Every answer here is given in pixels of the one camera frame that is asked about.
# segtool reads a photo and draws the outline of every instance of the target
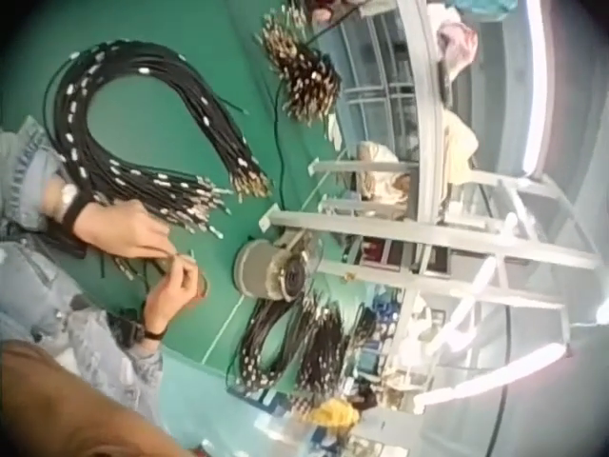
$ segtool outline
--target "denim sleeve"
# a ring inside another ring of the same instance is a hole
[[[153,353],[146,351],[138,345],[126,351],[128,358],[133,364],[135,374],[140,380],[152,389],[161,385],[163,378],[163,355],[161,350]]]
[[[59,168],[58,154],[33,119],[17,134],[0,132],[0,215],[24,229],[44,229],[44,191]]]

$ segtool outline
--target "table surface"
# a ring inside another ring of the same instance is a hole
[[[75,50],[102,41],[132,38],[169,46],[181,52],[218,95],[246,109],[232,112],[263,169],[279,181],[280,165],[273,137],[273,97],[278,79],[253,35],[262,16],[278,8],[279,0],[165,0],[53,2],[33,16],[0,70],[5,123],[18,129],[27,115],[41,119],[42,95],[55,70]],[[143,77],[116,81],[95,99],[89,113],[93,134],[108,149],[133,162],[181,169],[228,185],[226,170],[179,98],[162,83]],[[324,127],[297,125],[281,114],[280,135],[286,156],[285,199],[288,209],[316,211],[323,194],[334,195],[338,185],[328,179],[315,190],[318,179],[307,165],[316,157],[328,160],[336,151],[324,138]],[[245,328],[253,302],[232,283],[232,267],[240,246],[249,236],[262,236],[258,220],[274,203],[270,199],[229,200],[232,216],[214,214],[214,225],[224,240],[213,235],[190,235],[175,229],[172,239],[181,252],[194,250],[209,283],[205,301],[184,311],[165,343],[196,363],[224,374]],[[327,237],[324,255],[340,259],[341,252]],[[60,256],[60,263],[104,308],[133,307],[145,296],[141,285],[129,282],[107,262],[101,277],[99,256],[84,261]],[[321,288],[345,308],[354,309],[361,285],[339,278],[321,278]],[[281,330],[272,339],[279,341]],[[269,345],[270,350],[276,346]]]

